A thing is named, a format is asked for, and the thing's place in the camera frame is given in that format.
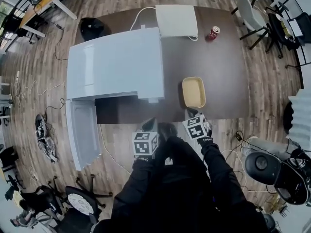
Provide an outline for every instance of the yellow tray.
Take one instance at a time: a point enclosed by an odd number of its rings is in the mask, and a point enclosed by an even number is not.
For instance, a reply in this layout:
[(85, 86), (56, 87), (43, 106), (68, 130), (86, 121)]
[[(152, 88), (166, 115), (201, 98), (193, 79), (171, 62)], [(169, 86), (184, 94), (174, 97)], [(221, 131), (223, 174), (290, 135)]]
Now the yellow tray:
[(206, 103), (203, 80), (200, 77), (188, 77), (183, 80), (183, 94), (187, 107), (202, 108)]

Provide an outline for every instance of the black jacket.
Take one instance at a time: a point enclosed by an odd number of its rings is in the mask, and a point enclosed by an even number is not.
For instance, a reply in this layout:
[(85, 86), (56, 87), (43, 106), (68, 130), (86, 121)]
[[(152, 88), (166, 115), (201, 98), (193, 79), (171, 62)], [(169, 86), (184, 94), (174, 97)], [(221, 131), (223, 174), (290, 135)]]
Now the black jacket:
[[(268, 232), (214, 143), (202, 149), (206, 167), (192, 147), (171, 137), (153, 161), (136, 160), (111, 219), (94, 232)], [(170, 157), (172, 165), (165, 165)]]

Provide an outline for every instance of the power adapter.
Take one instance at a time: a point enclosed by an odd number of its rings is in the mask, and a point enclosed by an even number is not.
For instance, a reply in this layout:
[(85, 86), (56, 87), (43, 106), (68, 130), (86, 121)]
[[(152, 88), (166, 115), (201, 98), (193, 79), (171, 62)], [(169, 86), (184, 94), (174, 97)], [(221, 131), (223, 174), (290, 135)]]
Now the power adapter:
[(236, 138), (238, 141), (242, 141), (242, 136), (241, 136), (238, 132), (235, 133), (235, 138)]

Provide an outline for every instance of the soda can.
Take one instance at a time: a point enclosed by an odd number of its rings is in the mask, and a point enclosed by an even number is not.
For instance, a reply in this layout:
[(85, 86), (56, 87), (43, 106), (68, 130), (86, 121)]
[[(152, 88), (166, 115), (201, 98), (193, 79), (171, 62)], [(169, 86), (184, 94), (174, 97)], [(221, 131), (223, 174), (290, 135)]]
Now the soda can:
[(220, 33), (220, 28), (218, 28), (217, 26), (212, 27), (212, 29), (210, 30), (210, 33), (208, 34), (208, 37), (211, 40), (216, 39), (217, 35)]

